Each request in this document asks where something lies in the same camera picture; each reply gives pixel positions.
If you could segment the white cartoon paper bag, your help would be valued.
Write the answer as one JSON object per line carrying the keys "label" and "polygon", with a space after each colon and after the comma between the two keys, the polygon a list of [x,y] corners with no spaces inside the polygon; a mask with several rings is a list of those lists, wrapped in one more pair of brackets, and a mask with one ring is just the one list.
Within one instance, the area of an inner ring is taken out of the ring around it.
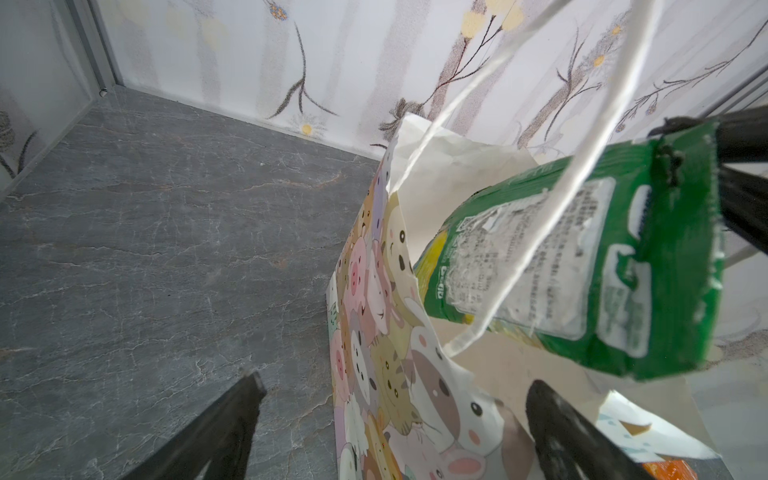
{"label": "white cartoon paper bag", "polygon": [[327,290],[339,475],[343,479],[544,478],[526,416],[546,382],[635,463],[713,459],[685,377],[589,369],[490,330],[534,253],[589,179],[634,94],[663,11],[636,1],[596,117],[476,319],[427,314],[415,267],[476,192],[542,165],[480,145],[446,116],[404,118],[371,182]]}

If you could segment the green snack pack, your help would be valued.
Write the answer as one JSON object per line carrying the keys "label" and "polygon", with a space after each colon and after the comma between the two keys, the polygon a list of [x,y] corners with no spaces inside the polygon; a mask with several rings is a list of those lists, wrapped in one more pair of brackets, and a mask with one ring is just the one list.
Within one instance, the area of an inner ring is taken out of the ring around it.
{"label": "green snack pack", "polygon": [[[716,129],[607,147],[490,330],[635,380],[700,369],[723,270]],[[428,315],[476,319],[566,166],[480,190],[448,217],[415,267]]]}

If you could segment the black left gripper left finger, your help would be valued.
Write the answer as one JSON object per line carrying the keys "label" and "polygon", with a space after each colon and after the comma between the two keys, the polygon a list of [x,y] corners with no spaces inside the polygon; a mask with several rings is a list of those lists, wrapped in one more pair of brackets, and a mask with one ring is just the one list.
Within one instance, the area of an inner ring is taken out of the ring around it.
{"label": "black left gripper left finger", "polygon": [[125,477],[243,479],[267,390],[254,371]]}

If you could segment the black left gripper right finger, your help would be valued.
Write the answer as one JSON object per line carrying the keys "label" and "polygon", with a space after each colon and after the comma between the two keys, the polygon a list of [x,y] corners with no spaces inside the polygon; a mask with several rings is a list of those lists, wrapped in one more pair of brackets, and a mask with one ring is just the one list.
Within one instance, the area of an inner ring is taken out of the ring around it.
{"label": "black left gripper right finger", "polygon": [[533,381],[525,409],[545,479],[641,480],[651,477],[546,382]]}

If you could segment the large orange snack pack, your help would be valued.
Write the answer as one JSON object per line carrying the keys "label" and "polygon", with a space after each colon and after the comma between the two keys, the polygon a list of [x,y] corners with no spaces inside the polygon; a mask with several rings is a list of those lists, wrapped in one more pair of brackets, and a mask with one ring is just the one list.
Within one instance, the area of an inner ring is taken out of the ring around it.
{"label": "large orange snack pack", "polygon": [[697,480],[693,468],[684,460],[666,460],[643,463],[642,467],[655,480]]}

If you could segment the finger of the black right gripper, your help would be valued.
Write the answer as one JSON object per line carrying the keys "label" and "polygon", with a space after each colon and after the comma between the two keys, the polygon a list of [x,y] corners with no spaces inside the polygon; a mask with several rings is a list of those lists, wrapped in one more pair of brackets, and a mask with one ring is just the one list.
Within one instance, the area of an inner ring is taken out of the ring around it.
{"label": "finger of the black right gripper", "polygon": [[719,195],[726,227],[767,253],[767,178],[722,166]]}
{"label": "finger of the black right gripper", "polygon": [[648,133],[648,137],[715,122],[718,158],[723,163],[766,163],[767,110],[767,106],[759,106],[703,119],[686,116],[665,118],[661,126]]}

